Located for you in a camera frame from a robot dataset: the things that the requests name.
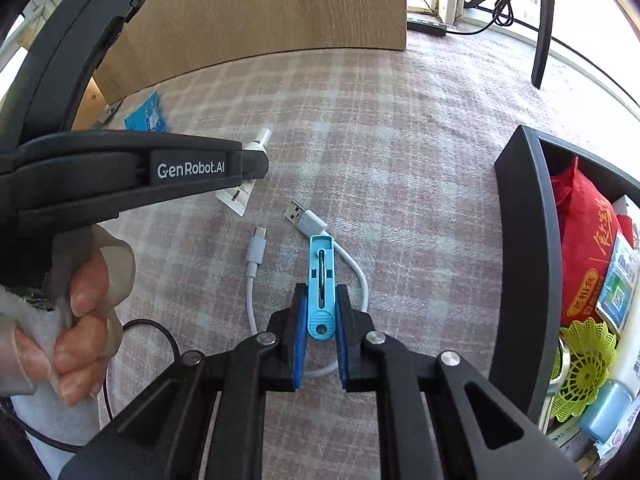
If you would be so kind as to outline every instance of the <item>white usb cable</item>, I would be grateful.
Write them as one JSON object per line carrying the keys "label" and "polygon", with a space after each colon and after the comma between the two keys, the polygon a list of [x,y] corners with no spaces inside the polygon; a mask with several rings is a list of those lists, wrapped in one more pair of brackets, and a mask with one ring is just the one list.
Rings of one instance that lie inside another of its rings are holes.
{"label": "white usb cable", "polygon": [[[313,211],[304,209],[300,204],[297,204],[293,200],[289,207],[287,207],[284,215],[295,225],[303,235],[307,238],[314,235],[327,234],[327,224],[320,217],[318,217]],[[254,277],[258,264],[262,263],[264,256],[264,247],[266,241],[264,239],[267,229],[263,227],[257,227],[254,232],[254,236],[249,239],[249,248],[246,254],[247,269],[246,269],[246,312],[249,318],[249,327],[252,334],[257,334],[258,329],[255,324],[254,315]],[[356,261],[334,240],[334,250],[340,254],[342,259],[353,269],[356,273],[358,281],[360,282],[360,293],[362,295],[362,301],[360,303],[360,310],[367,311],[369,306],[369,284],[362,272],[360,266]],[[303,377],[305,379],[312,379],[323,377],[333,372],[338,367],[338,361],[334,361],[331,364],[320,368],[319,370],[305,370]]]}
{"label": "white usb cable", "polygon": [[249,238],[249,247],[246,250],[246,314],[249,318],[249,330],[252,335],[258,333],[254,314],[254,278],[258,265],[262,263],[264,257],[264,248],[267,245],[267,240],[264,239],[266,234],[267,229],[264,227],[255,228],[254,235]]}

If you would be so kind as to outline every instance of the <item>black storage box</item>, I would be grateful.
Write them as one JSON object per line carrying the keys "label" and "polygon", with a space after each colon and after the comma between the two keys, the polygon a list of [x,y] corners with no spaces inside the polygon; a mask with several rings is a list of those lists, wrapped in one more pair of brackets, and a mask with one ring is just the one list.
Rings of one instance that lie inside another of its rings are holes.
{"label": "black storage box", "polygon": [[[610,202],[627,195],[640,205],[640,182],[564,140],[519,126],[495,161],[502,216],[502,298],[489,380],[538,420],[558,344],[562,265],[550,176],[578,168]],[[640,467],[640,424],[599,478]]]}

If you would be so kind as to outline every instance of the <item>yellow shuttlecock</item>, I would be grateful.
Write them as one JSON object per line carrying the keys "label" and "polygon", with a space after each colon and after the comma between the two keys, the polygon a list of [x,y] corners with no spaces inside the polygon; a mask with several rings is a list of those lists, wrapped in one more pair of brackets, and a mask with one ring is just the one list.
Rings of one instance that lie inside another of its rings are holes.
{"label": "yellow shuttlecock", "polygon": [[[554,399],[551,416],[564,422],[572,415],[581,415],[596,400],[598,388],[609,376],[607,367],[616,354],[616,336],[609,332],[606,323],[596,323],[591,317],[585,322],[574,321],[560,332],[571,351],[571,368]],[[559,373],[560,355],[556,352],[551,376],[557,377]]]}

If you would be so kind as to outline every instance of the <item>blue plastic clip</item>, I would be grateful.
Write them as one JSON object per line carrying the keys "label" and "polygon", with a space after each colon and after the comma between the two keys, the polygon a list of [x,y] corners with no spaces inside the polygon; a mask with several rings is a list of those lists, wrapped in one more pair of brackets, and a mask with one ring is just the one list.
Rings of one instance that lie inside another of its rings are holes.
{"label": "blue plastic clip", "polygon": [[335,333],[334,239],[329,235],[309,238],[309,290],[306,330],[318,341]]}

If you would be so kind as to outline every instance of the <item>metal screw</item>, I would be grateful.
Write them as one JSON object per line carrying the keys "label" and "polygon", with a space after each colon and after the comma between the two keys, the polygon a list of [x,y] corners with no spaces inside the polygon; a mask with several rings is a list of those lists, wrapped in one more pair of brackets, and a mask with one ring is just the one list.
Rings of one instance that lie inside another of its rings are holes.
{"label": "metal screw", "polygon": [[440,360],[447,366],[458,366],[460,364],[460,356],[453,350],[447,350],[440,355]]}
{"label": "metal screw", "polygon": [[189,350],[182,354],[182,363],[187,366],[195,366],[200,361],[202,361],[202,354],[197,350]]}
{"label": "metal screw", "polygon": [[380,330],[372,330],[371,332],[367,332],[365,336],[367,341],[369,341],[372,345],[382,345],[385,342],[386,336]]}
{"label": "metal screw", "polygon": [[260,332],[256,339],[261,345],[268,346],[276,342],[276,335],[273,332]]}

